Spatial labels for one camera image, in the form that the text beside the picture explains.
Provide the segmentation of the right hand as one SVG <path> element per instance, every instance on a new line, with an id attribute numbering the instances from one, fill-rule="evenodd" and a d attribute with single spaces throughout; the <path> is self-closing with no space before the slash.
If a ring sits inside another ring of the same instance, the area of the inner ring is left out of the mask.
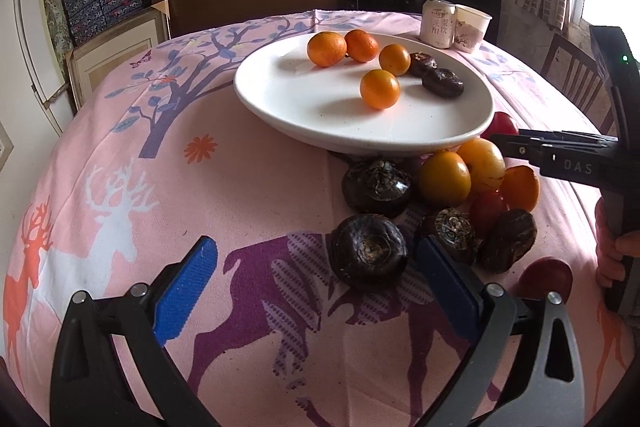
<path id="1" fill-rule="evenodd" d="M 596 280 L 602 288 L 610 288 L 614 282 L 623 282 L 626 269 L 623 257 L 640 256 L 640 232 L 633 231 L 615 237 L 608 228 L 603 199 L 600 198 L 594 210 L 596 217 L 596 253 L 598 266 Z"/>

